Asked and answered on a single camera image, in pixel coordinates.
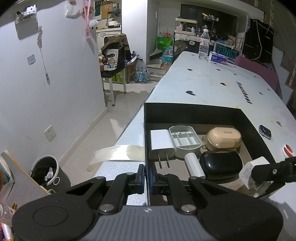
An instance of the cabinet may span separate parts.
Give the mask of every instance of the cabinet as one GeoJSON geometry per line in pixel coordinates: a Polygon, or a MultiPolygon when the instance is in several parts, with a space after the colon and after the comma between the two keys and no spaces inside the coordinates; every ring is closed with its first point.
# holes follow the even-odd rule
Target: cabinet
{"type": "Polygon", "coordinates": [[[104,38],[111,36],[111,35],[117,35],[117,34],[121,34],[121,30],[112,30],[110,31],[110,29],[101,29],[101,30],[97,30],[96,32],[96,39],[97,39],[97,43],[98,43],[98,51],[101,50],[101,48],[104,46],[104,38]]]}

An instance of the white cord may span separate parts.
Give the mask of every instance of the white cord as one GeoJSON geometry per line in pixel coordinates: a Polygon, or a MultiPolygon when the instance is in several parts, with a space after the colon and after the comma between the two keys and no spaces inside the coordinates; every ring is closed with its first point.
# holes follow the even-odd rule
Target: white cord
{"type": "Polygon", "coordinates": [[[260,50],[260,55],[259,55],[259,57],[254,58],[254,59],[251,59],[251,61],[260,58],[260,56],[261,56],[261,52],[262,52],[262,45],[261,45],[261,41],[260,41],[260,36],[259,36],[259,30],[258,30],[258,23],[257,23],[257,21],[256,21],[256,25],[257,25],[257,32],[258,32],[258,38],[259,38],[259,43],[260,43],[260,46],[261,46],[261,50],[260,50]]]}
{"type": "Polygon", "coordinates": [[[270,25],[268,25],[268,29],[267,29],[267,31],[266,31],[266,33],[265,33],[265,35],[267,34],[267,32],[268,32],[269,28],[270,28],[270,25]]]}
{"type": "Polygon", "coordinates": [[[42,33],[43,33],[43,31],[42,31],[42,25],[40,25],[38,27],[38,30],[37,31],[38,31],[37,45],[38,45],[38,47],[40,49],[40,53],[41,53],[41,57],[42,57],[42,62],[43,62],[43,66],[44,66],[44,69],[45,69],[45,75],[46,75],[46,78],[48,78],[48,73],[47,73],[47,70],[45,68],[45,64],[44,64],[44,60],[43,60],[43,55],[42,55],[42,51],[41,51],[41,48],[42,48],[42,33]]]}
{"type": "Polygon", "coordinates": [[[43,33],[43,31],[42,31],[42,25],[40,25],[38,27],[37,31],[38,31],[37,45],[39,46],[39,48],[42,48],[42,39],[41,39],[42,33],[43,33]]]}

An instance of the power adapter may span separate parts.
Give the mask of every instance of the power adapter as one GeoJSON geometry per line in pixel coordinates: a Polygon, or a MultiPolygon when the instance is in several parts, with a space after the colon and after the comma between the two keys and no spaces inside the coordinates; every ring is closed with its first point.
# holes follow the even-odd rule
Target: power adapter
{"type": "Polygon", "coordinates": [[[175,147],[169,130],[151,130],[150,142],[151,150],[148,154],[148,158],[150,160],[158,159],[160,168],[162,168],[160,159],[165,158],[168,167],[170,167],[168,159],[174,156],[175,147]]]}

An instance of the white plastic tray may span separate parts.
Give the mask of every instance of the white plastic tray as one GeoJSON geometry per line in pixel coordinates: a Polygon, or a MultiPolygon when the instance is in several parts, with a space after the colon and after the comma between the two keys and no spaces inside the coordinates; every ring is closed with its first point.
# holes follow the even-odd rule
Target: white plastic tray
{"type": "Polygon", "coordinates": [[[176,149],[176,157],[184,158],[188,153],[199,153],[202,142],[191,126],[172,126],[169,131],[176,149]]]}

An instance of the broom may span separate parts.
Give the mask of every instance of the broom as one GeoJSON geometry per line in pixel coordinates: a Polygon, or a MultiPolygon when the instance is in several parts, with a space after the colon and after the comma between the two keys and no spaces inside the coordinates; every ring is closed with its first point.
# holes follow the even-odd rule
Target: broom
{"type": "Polygon", "coordinates": [[[157,48],[157,27],[158,27],[157,12],[155,12],[155,16],[156,16],[156,41],[155,41],[156,42],[156,44],[155,44],[156,49],[152,54],[149,55],[150,60],[159,58],[163,55],[163,52],[157,48]]]}

